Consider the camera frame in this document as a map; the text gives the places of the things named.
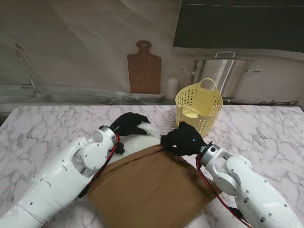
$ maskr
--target kitchen counter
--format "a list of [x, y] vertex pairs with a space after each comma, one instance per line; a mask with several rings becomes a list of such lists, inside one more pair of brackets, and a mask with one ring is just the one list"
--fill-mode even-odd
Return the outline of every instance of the kitchen counter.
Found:
[[[110, 125], [125, 112], [146, 115], [166, 134], [175, 106], [22, 106], [0, 127], [0, 216], [18, 201], [42, 163], [79, 136]], [[242, 154], [287, 199], [304, 223], [304, 113], [298, 107], [224, 106], [205, 141]], [[185, 157], [194, 164], [195, 157]], [[222, 197], [231, 206], [234, 200]], [[55, 215], [47, 228], [102, 228], [86, 197]], [[244, 227], [216, 199], [189, 228]]]

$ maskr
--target backsplash wall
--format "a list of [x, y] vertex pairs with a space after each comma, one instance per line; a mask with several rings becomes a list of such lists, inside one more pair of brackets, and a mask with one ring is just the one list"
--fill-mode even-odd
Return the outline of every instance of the backsplash wall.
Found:
[[[171, 54], [179, 6], [179, 0], [4, 1], [0, 84], [27, 83], [15, 54], [18, 43], [38, 85], [129, 92], [127, 55], [136, 53], [136, 42], [145, 39], [152, 43], [150, 52], [162, 57], [161, 92], [166, 92], [171, 77], [180, 80], [181, 89], [189, 81], [181, 68], [191, 70], [193, 60], [208, 57]], [[302, 61], [237, 53], [236, 57], [254, 60], [250, 70], [261, 70], [244, 80], [241, 97], [304, 99]]]

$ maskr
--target wooden cutting board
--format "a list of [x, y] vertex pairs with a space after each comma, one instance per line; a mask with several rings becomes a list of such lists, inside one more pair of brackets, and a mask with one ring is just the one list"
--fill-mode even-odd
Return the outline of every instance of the wooden cutting board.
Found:
[[147, 40], [136, 43], [139, 51], [128, 55], [130, 92], [160, 94], [162, 58], [149, 52], [152, 44]]

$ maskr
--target sink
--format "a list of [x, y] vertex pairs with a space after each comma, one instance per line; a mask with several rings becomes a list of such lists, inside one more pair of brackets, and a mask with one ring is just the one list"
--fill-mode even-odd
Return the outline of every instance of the sink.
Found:
[[0, 104], [23, 103], [35, 98], [34, 95], [5, 95], [0, 96]]
[[0, 95], [0, 117], [9, 116], [14, 108], [29, 105], [112, 105], [115, 96], [110, 95]]
[[112, 96], [92, 96], [92, 95], [64, 95], [49, 94], [31, 99], [29, 103], [68, 103], [68, 104], [103, 104], [110, 105], [114, 101]]

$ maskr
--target white plush toy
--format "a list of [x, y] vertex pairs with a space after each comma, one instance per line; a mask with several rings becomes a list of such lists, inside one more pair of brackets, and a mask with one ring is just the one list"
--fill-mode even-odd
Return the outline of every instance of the white plush toy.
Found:
[[122, 136], [120, 142], [124, 144], [125, 152], [121, 155], [114, 153], [109, 164], [132, 153], [160, 144], [161, 133], [158, 129], [153, 127], [150, 123], [141, 123], [138, 127], [144, 129], [149, 135], [131, 134], [128, 136]]

